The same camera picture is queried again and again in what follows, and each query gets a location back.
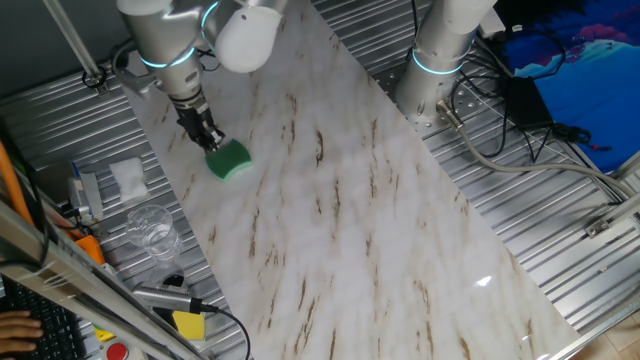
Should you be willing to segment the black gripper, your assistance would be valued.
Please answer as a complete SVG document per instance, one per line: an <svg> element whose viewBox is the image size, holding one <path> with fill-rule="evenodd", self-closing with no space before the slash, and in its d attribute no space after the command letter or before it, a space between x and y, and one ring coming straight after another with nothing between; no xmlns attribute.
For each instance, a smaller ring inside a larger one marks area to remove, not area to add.
<svg viewBox="0 0 640 360"><path fill-rule="evenodd" d="M195 143L202 143L205 153L219 149L225 134L217 129L209 104L203 92L187 98L172 98L178 114L178 124L184 128L188 137Z"/></svg>

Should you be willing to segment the person's hand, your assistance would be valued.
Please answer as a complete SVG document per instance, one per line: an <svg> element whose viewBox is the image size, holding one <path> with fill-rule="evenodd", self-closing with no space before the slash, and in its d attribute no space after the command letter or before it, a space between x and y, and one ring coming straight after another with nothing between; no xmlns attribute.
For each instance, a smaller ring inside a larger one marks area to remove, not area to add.
<svg viewBox="0 0 640 360"><path fill-rule="evenodd" d="M2 355L32 352L44 335L41 322L26 310L3 312L0 331Z"/></svg>

